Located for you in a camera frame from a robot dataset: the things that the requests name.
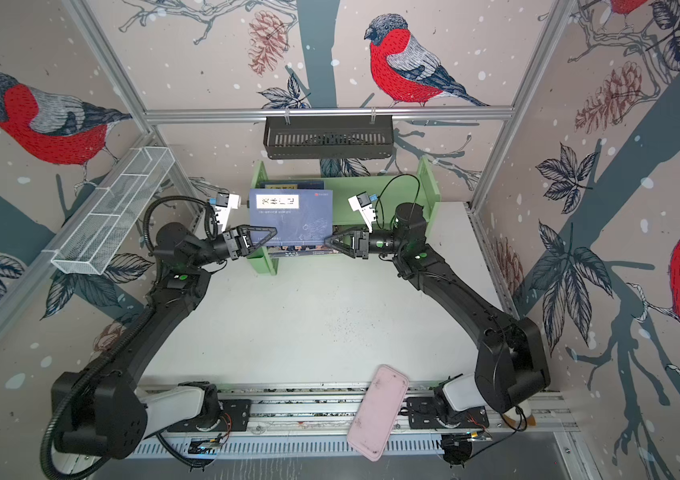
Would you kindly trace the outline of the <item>colourful illustrated thick book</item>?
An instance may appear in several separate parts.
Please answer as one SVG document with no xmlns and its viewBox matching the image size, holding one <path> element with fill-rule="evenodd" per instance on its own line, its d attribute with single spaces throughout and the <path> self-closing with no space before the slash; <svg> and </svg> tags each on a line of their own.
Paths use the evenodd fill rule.
<svg viewBox="0 0 680 480">
<path fill-rule="evenodd" d="M 338 255 L 338 252 L 325 245 L 317 246 L 270 246 L 266 252 L 273 258 L 297 258 L 322 255 Z"/>
</svg>

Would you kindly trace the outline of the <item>blue book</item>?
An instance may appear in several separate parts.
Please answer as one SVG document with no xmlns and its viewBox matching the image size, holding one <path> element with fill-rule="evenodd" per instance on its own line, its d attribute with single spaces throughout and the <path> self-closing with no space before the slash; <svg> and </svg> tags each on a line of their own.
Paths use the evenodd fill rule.
<svg viewBox="0 0 680 480">
<path fill-rule="evenodd" d="M 333 192 L 318 189 L 252 189 L 250 224 L 273 227 L 267 247 L 315 247 L 333 233 Z"/>
<path fill-rule="evenodd" d="M 283 181 L 264 181 L 262 189 L 275 190 L 323 190 L 325 182 L 323 180 L 283 180 Z"/>
</svg>

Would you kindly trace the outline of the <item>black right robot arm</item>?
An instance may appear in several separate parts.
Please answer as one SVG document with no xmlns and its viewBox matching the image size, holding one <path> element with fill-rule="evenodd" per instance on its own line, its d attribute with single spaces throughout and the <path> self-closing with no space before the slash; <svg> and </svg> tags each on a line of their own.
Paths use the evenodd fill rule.
<svg viewBox="0 0 680 480">
<path fill-rule="evenodd" d="M 473 408 L 489 407 L 527 423 L 523 403 L 551 383 L 539 327 L 501 311 L 459 278 L 427 240 L 423 207 L 400 204 L 388 229 L 350 228 L 324 244 L 350 258 L 389 255 L 398 276 L 443 307 L 474 341 L 478 356 L 474 373 L 441 382 L 434 392 L 436 415 L 457 426 Z"/>
</svg>

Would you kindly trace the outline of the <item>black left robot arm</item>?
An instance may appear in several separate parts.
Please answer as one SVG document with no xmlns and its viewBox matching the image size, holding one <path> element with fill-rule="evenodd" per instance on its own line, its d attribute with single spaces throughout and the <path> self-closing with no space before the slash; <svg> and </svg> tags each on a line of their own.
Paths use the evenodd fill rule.
<svg viewBox="0 0 680 480">
<path fill-rule="evenodd" d="M 140 394 L 138 382 L 176 327 L 204 299 L 213 276 L 207 267 L 224 267 L 262 248 L 278 231 L 271 226 L 240 225 L 222 231 L 216 204 L 201 201 L 206 236 L 199 238 L 181 223 L 168 223 L 153 234 L 150 219 L 162 199 L 145 210 L 142 236 L 155 258 L 157 277 L 148 304 L 121 337 L 79 372 L 65 372 L 53 384 L 52 416 L 40 445 L 40 467 L 48 479 L 65 479 L 55 452 L 93 456 L 78 472 L 85 479 L 108 461 L 130 456 L 146 438 L 166 442 L 175 424 L 196 420 L 214 427 L 226 418 L 215 385 L 186 382 L 159 394 Z"/>
</svg>

